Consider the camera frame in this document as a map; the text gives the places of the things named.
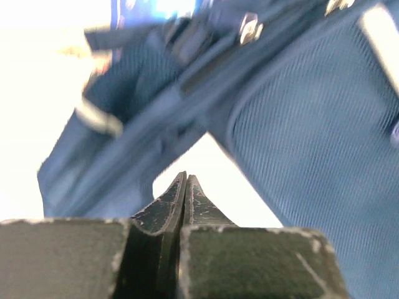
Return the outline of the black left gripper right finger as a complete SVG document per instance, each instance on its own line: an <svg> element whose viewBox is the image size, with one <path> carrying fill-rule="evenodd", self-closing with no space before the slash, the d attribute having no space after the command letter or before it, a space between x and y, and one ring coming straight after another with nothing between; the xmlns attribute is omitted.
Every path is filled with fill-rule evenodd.
<svg viewBox="0 0 399 299"><path fill-rule="evenodd" d="M318 230L234 225L186 185L180 298L347 298L335 252Z"/></svg>

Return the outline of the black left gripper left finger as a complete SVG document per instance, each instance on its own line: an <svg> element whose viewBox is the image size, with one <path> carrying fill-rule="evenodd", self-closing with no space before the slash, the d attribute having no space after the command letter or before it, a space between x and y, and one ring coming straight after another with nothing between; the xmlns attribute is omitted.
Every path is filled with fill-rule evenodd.
<svg viewBox="0 0 399 299"><path fill-rule="evenodd" d="M131 219L1 222L2 298L173 298L186 173Z"/></svg>

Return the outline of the navy blue student backpack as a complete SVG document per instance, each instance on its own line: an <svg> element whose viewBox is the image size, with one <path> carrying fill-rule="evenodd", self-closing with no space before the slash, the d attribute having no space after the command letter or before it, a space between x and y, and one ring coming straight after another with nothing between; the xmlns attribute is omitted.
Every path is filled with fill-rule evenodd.
<svg viewBox="0 0 399 299"><path fill-rule="evenodd" d="M398 2L209 1L89 30L120 56L37 178L46 217L128 217L211 133L285 226L320 229L352 298L398 297Z"/></svg>

